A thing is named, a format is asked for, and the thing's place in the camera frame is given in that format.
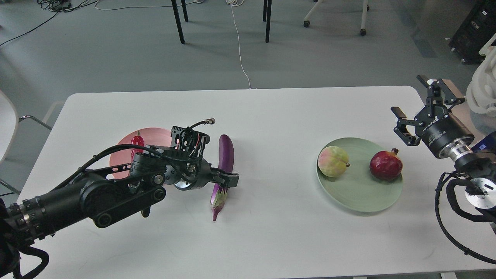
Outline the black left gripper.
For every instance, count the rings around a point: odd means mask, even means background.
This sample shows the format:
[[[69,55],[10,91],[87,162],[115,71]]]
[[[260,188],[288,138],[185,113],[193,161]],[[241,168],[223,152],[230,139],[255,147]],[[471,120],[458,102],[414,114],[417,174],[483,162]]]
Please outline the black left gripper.
[[[173,184],[176,189],[181,191],[200,189],[208,183],[215,183],[225,189],[235,188],[238,185],[239,173],[212,168],[211,164],[204,158],[200,159],[200,162],[193,164],[193,166],[194,170],[192,173],[183,174],[186,180],[180,178],[178,182]]]

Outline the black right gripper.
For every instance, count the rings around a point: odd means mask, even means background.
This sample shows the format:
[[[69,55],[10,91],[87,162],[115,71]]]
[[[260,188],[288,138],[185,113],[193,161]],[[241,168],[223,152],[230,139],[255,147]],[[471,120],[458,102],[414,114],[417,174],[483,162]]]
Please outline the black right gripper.
[[[422,140],[436,158],[448,157],[446,147],[452,143],[463,141],[466,145],[471,144],[475,136],[451,112],[455,106],[465,102],[460,90],[448,79],[428,79],[417,75],[417,80],[427,88],[425,108],[415,116],[416,120],[409,120],[399,107],[391,107],[397,118],[393,129],[395,134],[407,146],[419,145]],[[407,126],[415,126],[418,137],[413,136]]]

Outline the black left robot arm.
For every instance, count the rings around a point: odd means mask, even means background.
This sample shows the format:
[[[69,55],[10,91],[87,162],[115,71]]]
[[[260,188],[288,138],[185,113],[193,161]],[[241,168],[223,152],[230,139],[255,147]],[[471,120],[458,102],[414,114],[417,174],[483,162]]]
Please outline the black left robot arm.
[[[166,185],[187,191],[213,183],[211,205],[216,220],[239,175],[233,172],[234,147],[227,135],[219,138],[218,167],[203,157],[210,137],[194,128],[214,122],[209,118],[185,128],[172,127],[170,146],[114,145],[94,155],[50,192],[11,205],[2,201],[1,276],[37,277],[49,256],[33,247],[35,240],[83,219],[106,228],[137,212],[148,217],[152,205],[165,198]]]

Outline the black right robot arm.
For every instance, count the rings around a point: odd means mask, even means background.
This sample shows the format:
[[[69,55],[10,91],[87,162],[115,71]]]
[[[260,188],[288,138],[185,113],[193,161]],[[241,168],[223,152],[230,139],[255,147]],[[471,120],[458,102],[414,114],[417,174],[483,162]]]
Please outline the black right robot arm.
[[[391,111],[397,118],[395,134],[408,146],[423,142],[434,157],[450,158],[454,171],[441,175],[436,186],[435,214],[446,238],[465,255],[494,264],[495,260],[483,256],[457,241],[445,228],[439,210],[441,192],[445,191],[451,209],[460,217],[473,222],[495,223],[495,154],[473,151],[470,144],[475,136],[453,114],[452,109],[465,102],[458,88],[448,79],[417,80],[427,89],[425,106],[414,119],[407,119],[399,107]]]

